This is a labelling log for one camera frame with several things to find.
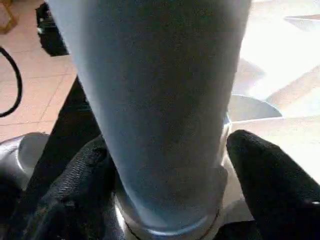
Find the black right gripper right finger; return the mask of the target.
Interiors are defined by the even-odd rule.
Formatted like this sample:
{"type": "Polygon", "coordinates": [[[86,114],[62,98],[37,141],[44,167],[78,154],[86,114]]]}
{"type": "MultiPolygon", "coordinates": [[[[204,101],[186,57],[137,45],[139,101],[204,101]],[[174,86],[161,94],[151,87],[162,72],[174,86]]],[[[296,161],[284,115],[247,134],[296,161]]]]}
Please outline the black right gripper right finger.
{"type": "Polygon", "coordinates": [[[287,153],[246,130],[231,133],[226,148],[264,240],[320,238],[320,185],[287,153]]]}

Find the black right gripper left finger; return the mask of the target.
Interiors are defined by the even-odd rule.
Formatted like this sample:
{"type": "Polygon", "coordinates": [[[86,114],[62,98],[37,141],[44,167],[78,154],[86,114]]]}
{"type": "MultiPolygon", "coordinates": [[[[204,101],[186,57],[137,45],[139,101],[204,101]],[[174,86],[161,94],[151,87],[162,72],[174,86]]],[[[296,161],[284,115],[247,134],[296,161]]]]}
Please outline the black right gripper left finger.
{"type": "Polygon", "coordinates": [[[116,168],[102,136],[86,143],[32,209],[10,225],[12,240],[123,240],[114,204],[116,168]]]}

